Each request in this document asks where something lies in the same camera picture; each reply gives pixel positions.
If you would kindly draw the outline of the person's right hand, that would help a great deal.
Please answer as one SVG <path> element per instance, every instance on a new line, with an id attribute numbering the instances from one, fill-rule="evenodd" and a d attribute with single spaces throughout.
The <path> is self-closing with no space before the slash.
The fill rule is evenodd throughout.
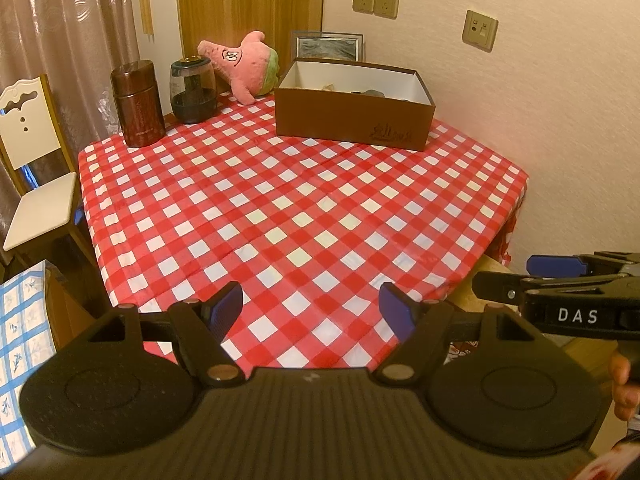
<path id="1" fill-rule="evenodd" d="M 629 422 L 637 413 L 640 402 L 640 389 L 629 379 L 630 362 L 614 351 L 608 361 L 608 374 L 612 379 L 612 399 L 617 418 Z"/>

